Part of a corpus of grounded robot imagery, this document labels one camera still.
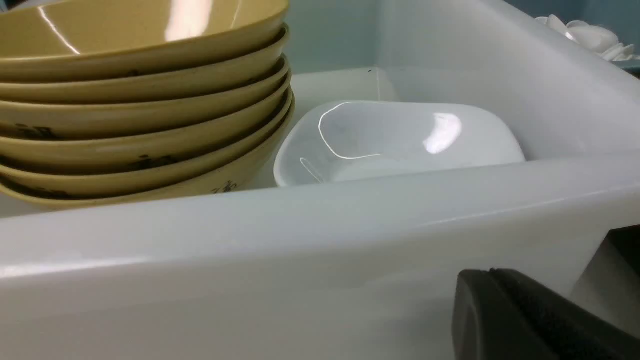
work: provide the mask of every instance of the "stacked bowls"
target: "stacked bowls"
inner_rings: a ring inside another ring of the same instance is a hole
[[[295,107],[288,0],[71,0],[0,15],[0,192],[48,208],[223,193]]]

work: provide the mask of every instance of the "white spoon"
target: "white spoon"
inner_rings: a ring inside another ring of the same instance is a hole
[[[621,42],[619,42],[616,45],[612,46],[609,50],[602,53],[600,56],[606,61],[612,61],[624,51],[624,48],[625,46]]]
[[[578,42],[573,35],[569,32],[569,29],[564,25],[562,20],[558,19],[555,15],[549,15],[549,19],[547,21],[547,26],[553,30],[556,30],[558,33],[562,34],[564,37],[569,40],[573,40],[574,42]]]
[[[583,26],[589,26],[589,23],[584,22],[584,21],[582,21],[582,20],[574,20],[574,21],[570,21],[570,22],[566,25],[566,27],[567,27],[567,28],[570,28],[570,29],[571,29],[571,28],[581,28],[581,27],[583,27]]]
[[[622,53],[616,56],[613,61],[627,61],[634,57],[634,51],[636,47],[634,45],[627,45],[622,49]]]

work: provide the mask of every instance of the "black plastic object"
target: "black plastic object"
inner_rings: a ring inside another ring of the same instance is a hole
[[[640,60],[636,70],[636,77],[640,78]],[[626,227],[624,229],[612,230],[607,235],[610,241],[618,250],[620,256],[627,262],[633,271],[640,277],[640,226]]]
[[[457,360],[559,359],[489,272],[462,271],[455,301]]]
[[[458,276],[457,360],[632,360],[640,340],[514,270]]]

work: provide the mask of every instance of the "yellow bowl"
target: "yellow bowl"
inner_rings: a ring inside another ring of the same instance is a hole
[[[224,61],[268,44],[289,0],[74,0],[0,15],[0,79],[78,81]]]
[[[289,63],[281,57],[270,76],[211,95],[130,104],[53,105],[0,101],[0,130],[20,138],[99,139],[177,129],[239,111],[282,85]]]
[[[233,89],[264,77],[289,41],[285,25],[268,47],[240,58],[160,74],[67,83],[0,83],[0,99],[50,104],[172,100]]]
[[[269,97],[236,113],[159,133],[80,141],[38,141],[0,137],[6,163],[53,174],[105,174],[142,170],[206,154],[251,133],[278,108],[288,74]]]
[[[248,154],[242,156],[228,165],[213,170],[208,174],[167,186],[164,188],[151,190],[149,192],[137,193],[121,197],[108,197],[103,199],[88,200],[68,200],[43,198],[28,194],[28,190],[18,190],[19,187],[13,184],[0,183],[0,193],[5,193],[36,206],[50,209],[70,209],[87,208],[90,206],[101,206],[110,204],[121,204],[125,202],[141,202],[160,199],[171,199],[174,197],[185,197],[195,195],[205,195],[211,193],[226,193],[239,190],[264,166],[271,157],[272,152],[277,147],[279,141],[284,136],[284,131],[291,122],[294,113],[294,103],[289,109],[286,119],[280,127],[265,142],[260,144]]]
[[[267,123],[251,135],[220,150],[171,165],[134,172],[90,176],[61,176],[26,172],[0,165],[7,180],[46,197],[96,198],[129,195],[179,183],[213,171],[250,152],[269,136],[287,115],[293,93],[287,91],[282,103]]]

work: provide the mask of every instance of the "white plastic bin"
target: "white plastic bin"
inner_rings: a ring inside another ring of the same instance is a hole
[[[297,119],[465,103],[529,162],[4,219],[5,358],[452,359],[460,270],[568,295],[639,222],[640,83],[502,0],[292,0],[288,21]]]

